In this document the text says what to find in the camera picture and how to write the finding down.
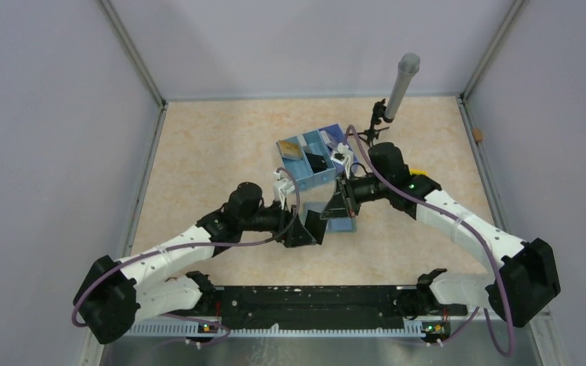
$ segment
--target white wall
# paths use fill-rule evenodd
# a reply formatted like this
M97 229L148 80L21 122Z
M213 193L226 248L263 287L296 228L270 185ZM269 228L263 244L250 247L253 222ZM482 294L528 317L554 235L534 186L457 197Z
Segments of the white wall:
M0 365L77 362L72 297L121 250L156 116L96 2L0 2Z
M510 226L554 248L554 320L586 364L586 2L529 3L471 105Z
M167 99L461 92L513 0L114 0Z

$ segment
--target gray cylinder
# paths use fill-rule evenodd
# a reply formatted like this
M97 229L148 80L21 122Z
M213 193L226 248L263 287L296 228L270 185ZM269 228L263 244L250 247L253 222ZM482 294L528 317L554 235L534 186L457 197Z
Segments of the gray cylinder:
M394 82L394 89L388 100L388 106L385 109L385 119L393 120L396 116L401 101L405 96L405 91L412 80L412 77L419 72L419 56L416 53L406 53L398 63L398 75Z

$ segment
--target yellow object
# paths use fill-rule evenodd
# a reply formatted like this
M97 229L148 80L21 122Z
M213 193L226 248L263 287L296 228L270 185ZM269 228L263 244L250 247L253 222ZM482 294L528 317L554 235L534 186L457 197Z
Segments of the yellow object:
M428 176L428 172L426 172L425 170L419 170L419 169L410 169L410 174Z

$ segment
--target cable tie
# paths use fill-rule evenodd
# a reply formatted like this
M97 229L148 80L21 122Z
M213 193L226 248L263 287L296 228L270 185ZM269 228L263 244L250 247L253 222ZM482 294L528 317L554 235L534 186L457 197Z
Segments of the cable tie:
M163 261L165 261L165 270L166 274L169 275L172 273L172 258L169 256L167 251L167 246L165 244L160 244L156 246L156 251L160 253L160 256L163 257Z
M456 242L455 239L457 237L457 233L459 225L462 224L462 221L468 219L468 217L473 216L474 213L472 213L471 211L466 211L465 213L463 213L461 216L457 216L457 220L455 220L455 222L452 223L452 227L450 229L450 241L451 242Z

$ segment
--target black bracket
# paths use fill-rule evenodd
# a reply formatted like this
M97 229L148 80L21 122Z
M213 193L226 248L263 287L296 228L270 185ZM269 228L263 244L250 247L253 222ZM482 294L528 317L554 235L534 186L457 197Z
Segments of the black bracket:
M552 247L542 239L525 242L513 258L502 258L500 276L507 290L514 326L524 327L554 297L560 294ZM486 287L491 307L506 320L497 282Z
M374 140L378 139L379 135L381 134L381 131L385 131L390 128L383 127L376 129L375 126L381 124L382 121L385 121L389 124L394 120L385 118L385 109L385 99L374 103L374 108L372 109L372 119L369 121L369 128L362 132L358 132L358 138L364 141L369 147L374 146Z
M95 261L72 304L77 303L93 282L118 264L108 255ZM134 324L136 310L140 309L136 303L135 284L134 279L128 279L121 271L117 271L97 286L79 308L79 315L100 344L105 345L120 338Z

